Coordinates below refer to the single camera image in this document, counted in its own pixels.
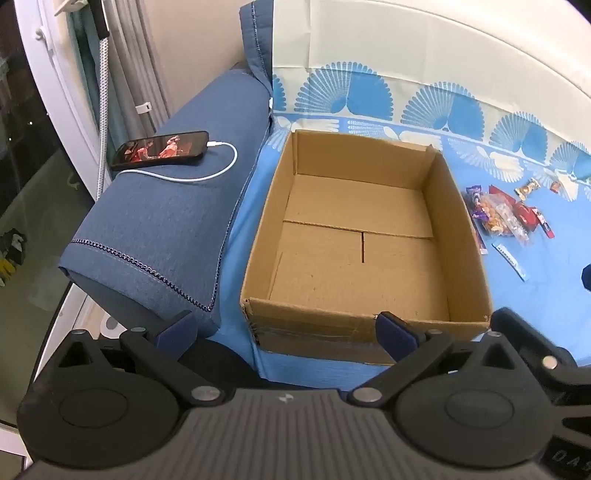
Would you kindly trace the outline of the white purple stick packet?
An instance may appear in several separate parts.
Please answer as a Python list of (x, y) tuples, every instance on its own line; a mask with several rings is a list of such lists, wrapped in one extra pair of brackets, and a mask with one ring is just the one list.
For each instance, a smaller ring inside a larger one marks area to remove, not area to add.
[(528, 280), (528, 273), (524, 267), (518, 262), (517, 258), (510, 252), (510, 250), (500, 241), (493, 243), (494, 249), (505, 259), (505, 261), (512, 267), (519, 278), (526, 282)]

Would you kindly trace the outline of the purple chocolate bar wrapper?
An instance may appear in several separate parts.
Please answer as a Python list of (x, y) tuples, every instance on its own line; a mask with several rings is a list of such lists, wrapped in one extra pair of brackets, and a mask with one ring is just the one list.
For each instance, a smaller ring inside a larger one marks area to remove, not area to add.
[(479, 247), (480, 254), (487, 255), (488, 248), (480, 231), (481, 222), (483, 219), (486, 219), (486, 215), (480, 207), (481, 193), (482, 187), (480, 185), (469, 186), (466, 188), (466, 192), (463, 194), (463, 198), (471, 217), (475, 238)]

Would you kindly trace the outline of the coated peanuts snack bag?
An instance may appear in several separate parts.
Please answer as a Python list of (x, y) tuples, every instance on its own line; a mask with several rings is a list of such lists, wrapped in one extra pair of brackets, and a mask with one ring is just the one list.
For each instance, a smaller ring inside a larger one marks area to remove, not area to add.
[(489, 195), (481, 195), (480, 207), (486, 215), (481, 224), (492, 236), (512, 236), (512, 232), (502, 216), (495, 208), (495, 203)]

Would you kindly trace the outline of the clear bag of candies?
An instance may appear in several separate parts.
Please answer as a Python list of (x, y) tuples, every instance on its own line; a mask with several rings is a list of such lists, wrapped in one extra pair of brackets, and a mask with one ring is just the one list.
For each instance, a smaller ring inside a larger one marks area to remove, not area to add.
[(496, 210), (499, 212), (511, 230), (512, 236), (516, 238), (520, 244), (527, 245), (530, 241), (529, 235), (513, 214), (512, 206), (506, 203), (502, 198), (499, 198), (497, 195), (488, 195), (495, 203)]

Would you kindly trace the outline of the red white stick packet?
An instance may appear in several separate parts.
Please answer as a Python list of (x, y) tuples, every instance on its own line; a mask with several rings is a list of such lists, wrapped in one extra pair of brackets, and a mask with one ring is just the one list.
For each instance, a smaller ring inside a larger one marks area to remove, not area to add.
[(547, 222), (543, 213), (535, 207), (532, 207), (531, 210), (534, 213), (534, 215), (536, 216), (536, 219), (538, 220), (538, 223), (541, 226), (542, 230), (544, 231), (545, 235), (549, 239), (553, 239), (555, 237), (555, 234), (554, 234), (552, 228), (550, 227), (549, 223)]

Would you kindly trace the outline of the red chocolate snack pack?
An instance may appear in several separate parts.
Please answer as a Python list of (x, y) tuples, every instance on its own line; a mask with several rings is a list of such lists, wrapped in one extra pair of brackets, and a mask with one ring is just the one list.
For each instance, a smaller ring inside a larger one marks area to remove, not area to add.
[(532, 207), (525, 205), (523, 202), (516, 202), (512, 206), (512, 211), (526, 231), (533, 232), (536, 230), (539, 221)]

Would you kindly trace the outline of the dark red packet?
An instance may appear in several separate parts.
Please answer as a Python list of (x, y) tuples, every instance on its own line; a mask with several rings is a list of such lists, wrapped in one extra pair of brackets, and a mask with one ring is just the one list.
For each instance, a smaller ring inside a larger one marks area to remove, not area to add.
[(501, 190), (500, 188), (490, 185), (489, 186), (489, 194), (490, 195), (497, 195), (499, 198), (502, 198), (506, 203), (509, 205), (514, 205), (516, 203), (516, 199)]

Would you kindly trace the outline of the brown cardboard box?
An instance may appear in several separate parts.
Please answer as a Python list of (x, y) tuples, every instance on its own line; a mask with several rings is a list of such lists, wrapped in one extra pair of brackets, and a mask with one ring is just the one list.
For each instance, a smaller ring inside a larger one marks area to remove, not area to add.
[(377, 314), (460, 340), (493, 312), (467, 207), (443, 154), (368, 137), (287, 136), (240, 305), (264, 351), (374, 365)]

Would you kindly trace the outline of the black smartphone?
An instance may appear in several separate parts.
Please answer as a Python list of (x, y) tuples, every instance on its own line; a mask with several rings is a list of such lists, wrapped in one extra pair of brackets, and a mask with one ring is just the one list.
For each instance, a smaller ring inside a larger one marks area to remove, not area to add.
[(110, 167), (114, 171), (194, 163), (207, 150), (205, 131), (167, 134), (130, 140), (119, 147)]

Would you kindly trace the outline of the yellow wrapped candy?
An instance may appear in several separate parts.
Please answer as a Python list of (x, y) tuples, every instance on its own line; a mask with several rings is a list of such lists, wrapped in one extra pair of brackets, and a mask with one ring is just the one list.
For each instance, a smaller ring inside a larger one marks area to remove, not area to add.
[(540, 187), (540, 183), (535, 178), (531, 178), (526, 184), (515, 188), (514, 192), (521, 202), (525, 202), (527, 198)]

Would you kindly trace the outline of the small red wrapped candy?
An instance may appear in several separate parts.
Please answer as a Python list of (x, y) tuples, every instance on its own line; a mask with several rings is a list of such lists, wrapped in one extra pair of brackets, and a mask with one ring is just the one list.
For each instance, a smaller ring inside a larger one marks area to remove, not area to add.
[(551, 183), (550, 190), (554, 193), (559, 193), (562, 189), (562, 184), (559, 181), (554, 181)]

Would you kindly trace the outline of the grey curtain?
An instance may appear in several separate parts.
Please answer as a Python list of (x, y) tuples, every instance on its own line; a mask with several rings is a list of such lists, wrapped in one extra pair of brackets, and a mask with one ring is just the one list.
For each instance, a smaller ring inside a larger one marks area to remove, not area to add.
[[(110, 31), (107, 150), (149, 136), (170, 118), (142, 1), (105, 1)], [(90, 9), (66, 15), (86, 98), (99, 119), (99, 40)]]

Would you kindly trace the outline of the blue white patterned sofa cover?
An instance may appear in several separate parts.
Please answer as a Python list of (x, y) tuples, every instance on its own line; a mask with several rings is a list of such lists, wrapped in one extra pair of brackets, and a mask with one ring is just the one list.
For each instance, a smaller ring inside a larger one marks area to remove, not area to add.
[[(590, 84), (590, 5), (586, 1), (441, 1), (438, 15), (467, 24), (513, 45), (581, 87)], [(559, 110), (579, 128), (571, 140), (555, 141), (537, 106), (497, 108), (466, 80), (494, 59), (473, 48), (451, 48), (448, 73), (429, 86), (417, 87), (400, 105), (398, 136), (428, 141), (450, 161), (464, 185), (492, 180), (506, 183), (534, 177), (549, 187), (559, 172), (578, 179), (557, 196), (542, 193), (537, 204), (557, 239), (536, 244), (519, 255), (527, 279), (519, 281), (499, 254), (485, 266), (498, 307), (509, 307), (541, 333), (567, 348), (578, 364), (590, 362), (590, 123), (570, 102)], [(256, 236), (264, 198), (291, 126), (304, 117), (280, 117), (257, 157), (238, 217), (229, 235), (221, 267), (221, 327), (214, 340), (235, 351), (263, 378), (311, 387), (349, 388), (375, 374), (355, 363), (266, 353), (252, 339), (238, 305), (249, 251)]]

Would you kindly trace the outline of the blue sofa back cushion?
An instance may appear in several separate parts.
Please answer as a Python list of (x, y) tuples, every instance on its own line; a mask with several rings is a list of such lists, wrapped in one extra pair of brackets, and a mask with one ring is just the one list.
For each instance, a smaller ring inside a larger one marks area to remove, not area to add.
[(273, 0), (257, 0), (239, 9), (242, 45), (252, 75), (273, 95)]

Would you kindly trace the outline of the white door frame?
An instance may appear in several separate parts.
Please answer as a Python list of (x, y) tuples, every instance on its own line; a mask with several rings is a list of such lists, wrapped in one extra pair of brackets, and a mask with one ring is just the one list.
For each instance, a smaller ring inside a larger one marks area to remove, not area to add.
[(41, 99), (87, 191), (96, 198), (99, 133), (59, 1), (17, 1), (18, 27)]

